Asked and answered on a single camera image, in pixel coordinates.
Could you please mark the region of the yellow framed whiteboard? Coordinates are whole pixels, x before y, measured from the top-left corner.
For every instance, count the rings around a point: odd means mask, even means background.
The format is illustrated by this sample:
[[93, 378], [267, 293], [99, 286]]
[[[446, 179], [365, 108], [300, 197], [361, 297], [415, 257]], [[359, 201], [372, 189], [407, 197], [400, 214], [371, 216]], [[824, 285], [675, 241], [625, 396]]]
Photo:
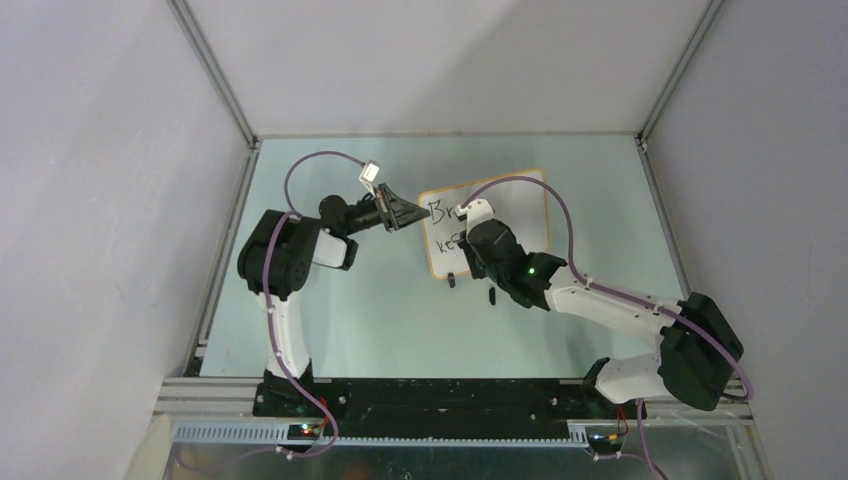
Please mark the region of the yellow framed whiteboard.
[[[428, 211], [422, 221], [431, 275], [444, 280], [450, 273], [469, 272], [457, 245], [465, 223], [457, 209], [474, 192], [493, 182], [493, 177], [441, 187], [422, 193], [418, 205]], [[548, 200], [544, 188], [528, 181], [509, 181], [488, 188], [475, 198], [486, 200], [494, 218], [510, 227], [518, 242], [529, 252], [547, 251], [551, 246]]]

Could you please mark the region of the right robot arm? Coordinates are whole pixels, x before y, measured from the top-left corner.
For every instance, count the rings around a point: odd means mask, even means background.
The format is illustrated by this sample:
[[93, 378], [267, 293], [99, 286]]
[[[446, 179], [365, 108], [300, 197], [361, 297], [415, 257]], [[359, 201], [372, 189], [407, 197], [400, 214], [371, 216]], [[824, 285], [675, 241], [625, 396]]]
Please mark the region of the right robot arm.
[[650, 347], [648, 354], [603, 357], [592, 365], [581, 392], [591, 416], [606, 418], [631, 400], [663, 397], [712, 411], [726, 397], [744, 348], [712, 298], [692, 293], [675, 300], [603, 286], [561, 257], [526, 252], [499, 220], [461, 234], [459, 246], [473, 278], [492, 281], [518, 305], [588, 319]]

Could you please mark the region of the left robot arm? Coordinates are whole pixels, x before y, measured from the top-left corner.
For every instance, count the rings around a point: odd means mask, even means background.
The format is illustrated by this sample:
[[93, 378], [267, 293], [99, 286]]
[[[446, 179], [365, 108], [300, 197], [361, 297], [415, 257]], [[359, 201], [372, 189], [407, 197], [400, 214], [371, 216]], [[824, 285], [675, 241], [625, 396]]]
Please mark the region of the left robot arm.
[[257, 297], [266, 315], [270, 348], [266, 373], [289, 379], [277, 402], [292, 416], [304, 416], [316, 403], [315, 388], [305, 382], [311, 372], [300, 314], [299, 292], [314, 266], [347, 271], [359, 245], [352, 238], [382, 227], [393, 233], [429, 216], [426, 209], [396, 195], [385, 183], [353, 204], [339, 195], [319, 203], [318, 217], [266, 210], [237, 259], [238, 276]]

